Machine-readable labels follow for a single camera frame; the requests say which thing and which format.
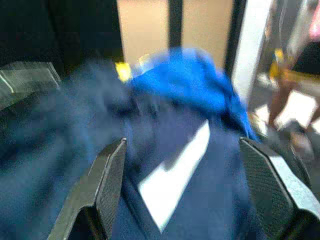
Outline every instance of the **pink object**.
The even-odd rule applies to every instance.
[[[309,36],[312,41],[320,41],[320,4],[314,11],[309,28]]]

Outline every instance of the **black metal pole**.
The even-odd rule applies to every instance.
[[[241,26],[245,14],[247,0],[234,0],[231,16],[231,24],[228,35],[228,43],[225,55],[224,69],[228,77],[231,79],[232,70],[234,68]]]
[[[183,0],[168,0],[169,3],[169,48],[181,46]]]

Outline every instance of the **beige wall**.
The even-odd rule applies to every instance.
[[[233,0],[183,0],[182,44],[208,51],[223,67]],[[118,0],[124,58],[168,49],[167,0]]]
[[[184,0],[182,43],[208,51],[223,68],[233,0]]]
[[[135,63],[145,54],[168,49],[167,0],[118,0],[124,59]]]

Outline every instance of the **person's leg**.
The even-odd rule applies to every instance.
[[[279,81],[279,91],[273,96],[270,109],[269,109],[270,115],[269,115],[268,125],[270,127],[275,128],[275,120],[277,116],[285,108],[289,95],[293,88],[294,88],[293,83],[286,82],[285,80]]]

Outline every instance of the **blue fabric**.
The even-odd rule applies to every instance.
[[[0,131],[0,239],[46,239],[71,187],[106,145],[127,137],[125,171],[143,168],[148,174],[152,166],[143,167],[141,156],[157,148],[158,126],[174,140],[162,152],[166,157],[203,121],[186,105],[135,94],[108,61],[87,62],[61,91],[31,106]],[[188,128],[177,134],[175,127],[188,120]]]
[[[206,52],[173,48],[168,55],[155,56],[146,65],[152,69],[135,77],[130,82],[133,88],[194,106],[207,116],[216,114],[228,127],[239,128],[243,135],[257,140],[230,79],[216,70]]]
[[[174,49],[153,64],[125,86],[110,63],[91,61],[8,125],[0,144],[0,239],[46,239],[71,187],[120,137],[128,147],[112,239],[263,239],[238,147],[239,136],[254,134],[230,82],[194,50]],[[137,184],[206,118],[208,151],[160,234]]]
[[[206,53],[194,49],[172,49],[169,56],[158,55],[144,67],[150,70],[131,80],[130,86],[138,92],[167,97],[200,111],[210,119],[210,140],[172,217],[160,233],[137,188],[147,176],[143,169],[154,169],[154,160],[166,161],[162,152],[168,156],[176,153],[166,147],[175,140],[157,133],[158,149],[142,156],[142,170],[127,171],[122,184],[121,197],[135,224],[126,222],[127,208],[119,207],[112,240],[132,239],[132,232],[137,229],[141,234],[139,239],[147,240],[266,239],[249,200],[238,144],[240,136],[256,139],[256,135],[230,80],[215,70]],[[174,131],[183,132],[188,123],[183,126]]]

